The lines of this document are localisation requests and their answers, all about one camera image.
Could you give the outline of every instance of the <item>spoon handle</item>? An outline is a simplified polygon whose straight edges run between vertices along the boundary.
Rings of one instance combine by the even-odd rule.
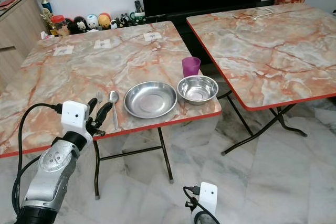
[[[118,117],[117,117],[117,110],[115,109],[116,104],[113,103],[113,122],[114,122],[114,129],[118,129]]]

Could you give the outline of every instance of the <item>white label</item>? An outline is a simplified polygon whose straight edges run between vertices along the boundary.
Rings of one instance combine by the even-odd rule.
[[[143,36],[145,37],[145,41],[151,41],[154,39],[162,38],[161,34],[158,32],[143,34]]]
[[[73,51],[73,46],[56,47],[53,55],[54,56],[70,55],[72,54],[72,51]]]
[[[109,39],[100,40],[97,39],[94,49],[101,49],[101,48],[111,48],[111,41]]]

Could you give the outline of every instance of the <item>purple cup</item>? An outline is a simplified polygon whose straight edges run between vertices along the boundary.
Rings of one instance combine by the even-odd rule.
[[[183,76],[196,76],[200,69],[201,60],[197,57],[187,57],[182,60]]]

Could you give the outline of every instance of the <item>wooden cabinet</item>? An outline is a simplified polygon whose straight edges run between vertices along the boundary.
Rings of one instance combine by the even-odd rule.
[[[36,0],[19,0],[0,14],[0,93],[48,28]]]

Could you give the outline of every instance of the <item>metal fork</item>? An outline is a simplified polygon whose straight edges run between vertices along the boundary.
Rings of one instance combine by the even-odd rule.
[[[98,110],[99,110],[99,105],[103,101],[103,94],[100,91],[98,91],[97,94],[96,94],[96,98],[97,98],[97,112],[96,112],[96,116],[97,116]]]

